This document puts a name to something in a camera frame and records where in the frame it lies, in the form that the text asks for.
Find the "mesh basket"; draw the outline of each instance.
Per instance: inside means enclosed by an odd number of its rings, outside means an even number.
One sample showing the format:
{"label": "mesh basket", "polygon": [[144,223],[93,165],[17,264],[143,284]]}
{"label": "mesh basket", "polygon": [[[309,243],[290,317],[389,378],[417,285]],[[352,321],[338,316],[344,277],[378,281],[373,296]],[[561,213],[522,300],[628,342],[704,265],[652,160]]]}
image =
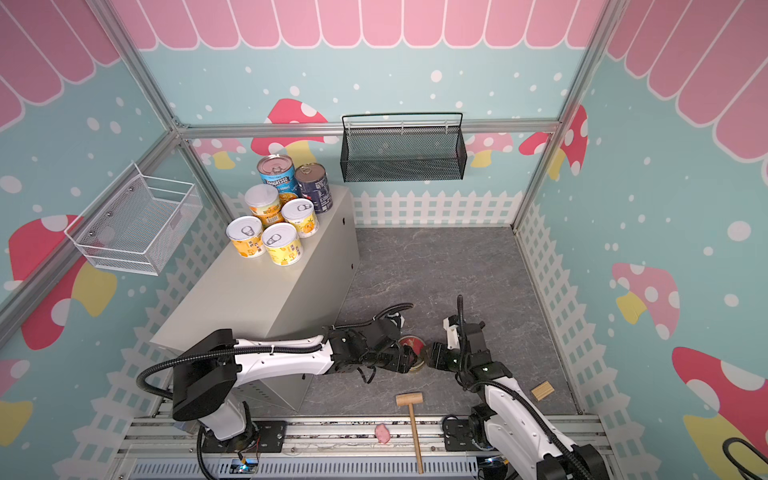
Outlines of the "mesh basket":
{"label": "mesh basket", "polygon": [[111,186],[65,233],[97,268],[159,275],[203,204],[194,184],[149,177],[135,165],[131,170],[115,181],[119,186],[109,198],[104,199]]}
{"label": "mesh basket", "polygon": [[[371,121],[382,116],[389,121]],[[467,164],[462,118],[455,112],[343,116],[344,181],[461,180]]]}

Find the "painted wall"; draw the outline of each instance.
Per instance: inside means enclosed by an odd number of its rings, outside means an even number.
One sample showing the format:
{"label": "painted wall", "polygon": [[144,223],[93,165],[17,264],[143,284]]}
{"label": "painted wall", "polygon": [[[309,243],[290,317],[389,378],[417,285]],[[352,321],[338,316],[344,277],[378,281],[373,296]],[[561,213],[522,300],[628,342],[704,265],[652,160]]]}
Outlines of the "painted wall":
{"label": "painted wall", "polygon": [[740,480],[732,436],[768,454],[766,22],[754,0],[632,0],[566,137],[588,131],[583,167],[525,214],[555,338],[627,480]]}

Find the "progresso soup can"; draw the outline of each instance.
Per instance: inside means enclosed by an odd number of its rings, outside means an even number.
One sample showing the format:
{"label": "progresso soup can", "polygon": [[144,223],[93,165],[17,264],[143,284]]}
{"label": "progresso soup can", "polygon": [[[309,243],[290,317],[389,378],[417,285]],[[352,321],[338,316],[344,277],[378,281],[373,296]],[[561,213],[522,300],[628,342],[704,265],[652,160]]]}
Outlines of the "progresso soup can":
{"label": "progresso soup can", "polygon": [[296,183],[293,160],[288,155],[269,155],[259,160],[256,169],[265,184],[273,185],[280,192],[280,205],[285,205],[301,192]]}
{"label": "progresso soup can", "polygon": [[296,182],[301,194],[311,200],[316,214],[324,214],[333,207],[326,169],[321,164],[304,164],[296,169]]}
{"label": "progresso soup can", "polygon": [[227,236],[237,252],[246,258],[256,258],[266,252],[261,243],[261,220],[257,217],[240,217],[232,220],[227,227]]}

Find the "wire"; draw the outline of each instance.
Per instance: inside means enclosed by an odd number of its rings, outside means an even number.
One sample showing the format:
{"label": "wire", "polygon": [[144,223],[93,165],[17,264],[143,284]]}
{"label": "wire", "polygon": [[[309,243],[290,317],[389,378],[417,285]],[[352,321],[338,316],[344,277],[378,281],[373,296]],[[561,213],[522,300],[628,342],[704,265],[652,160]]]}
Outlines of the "wire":
{"label": "wire", "polygon": [[739,439],[737,437],[730,438],[723,442],[723,453],[725,456],[730,460],[731,463],[733,463],[733,466],[736,467],[739,470],[739,473],[744,478],[751,478],[752,480],[760,480],[760,477],[750,472],[744,465],[741,465],[734,457],[730,454],[730,446],[734,443],[740,443],[742,445],[745,445],[749,450],[752,450],[752,453],[760,457],[760,460],[763,460],[768,465],[768,457],[760,453],[752,444],[749,442],[745,442],[743,439]]}

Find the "floor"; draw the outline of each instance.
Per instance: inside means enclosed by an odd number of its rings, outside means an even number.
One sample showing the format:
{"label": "floor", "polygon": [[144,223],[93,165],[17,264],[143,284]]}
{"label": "floor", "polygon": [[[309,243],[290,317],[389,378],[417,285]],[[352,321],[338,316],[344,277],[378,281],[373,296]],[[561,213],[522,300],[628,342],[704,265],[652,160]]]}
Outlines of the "floor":
{"label": "floor", "polygon": [[[445,342],[442,320],[464,296],[468,322],[485,321],[487,347],[533,400],[531,389],[549,381],[554,393],[536,402],[547,415],[576,408],[562,366],[509,228],[358,229],[360,264],[337,324],[369,319],[386,306],[412,302],[404,312],[404,334],[427,344]],[[430,368],[398,374],[380,369],[366,385],[357,372],[317,376],[298,415],[402,415],[395,395],[422,392],[422,415],[468,415],[479,403],[463,392],[453,373]],[[263,405],[254,416],[296,415]]]}

